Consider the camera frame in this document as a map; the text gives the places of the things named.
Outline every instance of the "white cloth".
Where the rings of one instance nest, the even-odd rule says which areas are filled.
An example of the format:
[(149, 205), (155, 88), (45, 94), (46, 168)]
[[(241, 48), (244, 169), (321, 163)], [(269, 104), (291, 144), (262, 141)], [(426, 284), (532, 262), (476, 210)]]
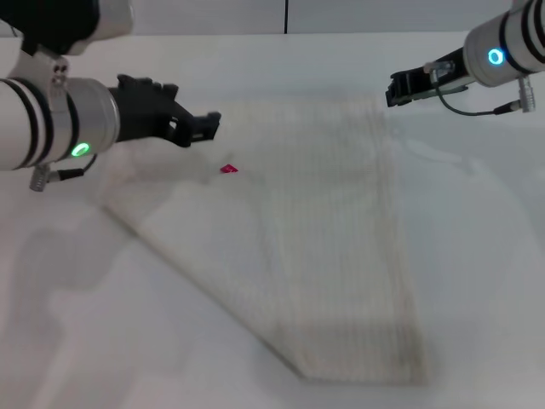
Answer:
[(303, 377), (423, 383), (378, 104), (210, 104), (213, 142), (117, 144), (106, 207)]

